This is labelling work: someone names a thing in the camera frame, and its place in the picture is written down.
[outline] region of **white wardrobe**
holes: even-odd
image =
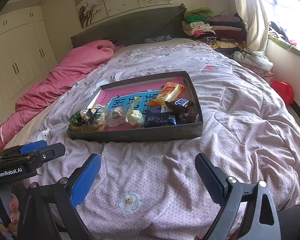
[[[45,79],[57,65],[41,6],[0,16],[0,121],[13,112],[15,102],[31,85]]]

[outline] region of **blue printed paper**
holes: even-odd
[[[134,100],[134,97],[141,97],[141,101],[134,107],[134,110],[139,110],[142,114],[146,114],[149,110],[149,106],[147,106],[147,102],[149,102],[152,99],[157,98],[157,95],[159,94],[160,90],[158,91],[149,91],[149,92],[140,92],[132,95],[125,95],[120,96],[117,98],[112,98],[110,100],[110,103],[107,106],[107,110],[111,110],[113,108],[116,108],[118,106],[129,106],[132,101]]]

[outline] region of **blue gripper pad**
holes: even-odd
[[[43,148],[46,146],[48,146],[47,142],[44,140],[41,140],[41,141],[23,145],[22,148],[19,150],[19,152],[20,152],[20,154],[29,153],[29,152],[32,152],[33,150],[37,150],[37,149],[40,149],[40,148]]]
[[[199,153],[194,160],[194,166],[213,202],[223,206],[228,193],[226,175],[214,166],[205,154]]]
[[[91,185],[101,168],[101,159],[97,154],[91,154],[80,169],[83,168],[79,178],[72,186],[70,203],[73,208],[83,203],[86,198]]]

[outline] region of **screw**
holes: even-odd
[[[230,183],[236,183],[236,182],[237,182],[237,179],[236,179],[235,177],[229,177],[229,178],[228,178],[228,181],[229,181]]]
[[[36,187],[37,186],[37,183],[36,182],[32,182],[31,184],[30,184],[30,188],[34,188],[34,187]]]
[[[60,180],[59,180],[59,183],[60,184],[66,184],[68,182],[68,178],[61,178]]]
[[[263,181],[263,180],[260,180],[260,181],[259,181],[259,185],[260,185],[261,187],[266,187],[266,186],[267,186],[266,182]]]

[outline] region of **human hand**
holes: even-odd
[[[18,211],[19,201],[14,194],[11,194],[11,201],[9,202],[9,208],[11,209],[12,213],[10,215],[11,223],[8,228],[5,228],[0,223],[0,231],[3,233],[4,236],[9,236],[10,233],[13,233],[15,236],[17,235],[18,230],[18,222],[20,213]]]

